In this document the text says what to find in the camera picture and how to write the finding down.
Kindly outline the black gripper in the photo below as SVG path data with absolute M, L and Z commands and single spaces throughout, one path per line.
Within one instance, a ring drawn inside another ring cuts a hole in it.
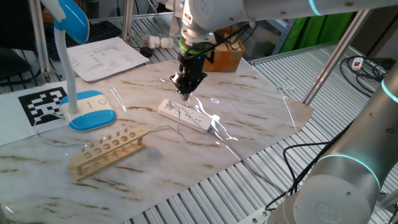
M 170 80 L 183 101 L 187 101 L 191 93 L 194 92 L 199 84 L 208 76 L 203 71 L 205 60 L 213 64 L 214 59 L 214 51 L 203 55 L 185 55 L 184 52 L 178 53 L 178 61 L 180 62 L 179 72 L 171 75 Z

